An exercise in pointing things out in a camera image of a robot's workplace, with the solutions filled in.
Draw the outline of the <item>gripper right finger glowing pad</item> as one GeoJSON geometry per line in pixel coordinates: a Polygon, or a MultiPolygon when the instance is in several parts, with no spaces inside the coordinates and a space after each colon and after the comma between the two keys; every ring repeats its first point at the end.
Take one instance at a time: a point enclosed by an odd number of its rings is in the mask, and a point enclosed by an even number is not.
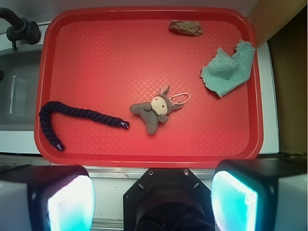
{"type": "Polygon", "coordinates": [[[223,160],[212,180],[211,202],[222,231],[306,231],[307,161],[223,160]]]}

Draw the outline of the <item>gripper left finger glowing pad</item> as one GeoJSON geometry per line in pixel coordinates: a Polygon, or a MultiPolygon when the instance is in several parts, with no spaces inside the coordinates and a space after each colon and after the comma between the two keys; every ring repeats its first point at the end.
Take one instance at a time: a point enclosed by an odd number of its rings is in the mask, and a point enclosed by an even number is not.
{"type": "Polygon", "coordinates": [[[1,166],[2,231],[89,231],[95,189],[83,166],[1,166]]]}

